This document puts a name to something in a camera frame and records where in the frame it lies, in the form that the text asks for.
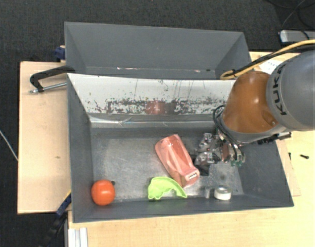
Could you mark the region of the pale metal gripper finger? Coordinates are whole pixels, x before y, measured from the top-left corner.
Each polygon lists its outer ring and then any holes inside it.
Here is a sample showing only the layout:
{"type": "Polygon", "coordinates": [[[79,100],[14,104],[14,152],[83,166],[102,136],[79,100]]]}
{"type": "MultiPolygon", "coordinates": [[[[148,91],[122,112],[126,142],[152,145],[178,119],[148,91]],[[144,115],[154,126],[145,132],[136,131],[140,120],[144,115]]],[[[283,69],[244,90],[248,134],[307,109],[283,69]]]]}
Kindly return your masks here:
{"type": "Polygon", "coordinates": [[[220,158],[213,152],[202,152],[199,153],[194,161],[195,165],[208,166],[211,164],[217,164],[220,162],[220,158]]]}
{"type": "Polygon", "coordinates": [[[219,147],[219,137],[212,133],[204,133],[198,145],[198,151],[214,151],[219,147]]]}

